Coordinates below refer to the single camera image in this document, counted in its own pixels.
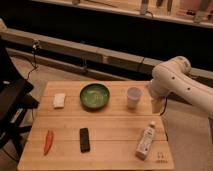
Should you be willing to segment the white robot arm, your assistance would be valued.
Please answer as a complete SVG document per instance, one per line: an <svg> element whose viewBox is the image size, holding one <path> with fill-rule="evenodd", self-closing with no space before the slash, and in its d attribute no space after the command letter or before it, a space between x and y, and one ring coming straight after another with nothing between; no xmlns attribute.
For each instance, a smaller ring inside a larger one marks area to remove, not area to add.
<svg viewBox="0 0 213 171"><path fill-rule="evenodd" d="M191 79L188 76L190 70L190 62L183 56L161 62L152 70L149 93L153 99L174 93L213 119L213 88Z"/></svg>

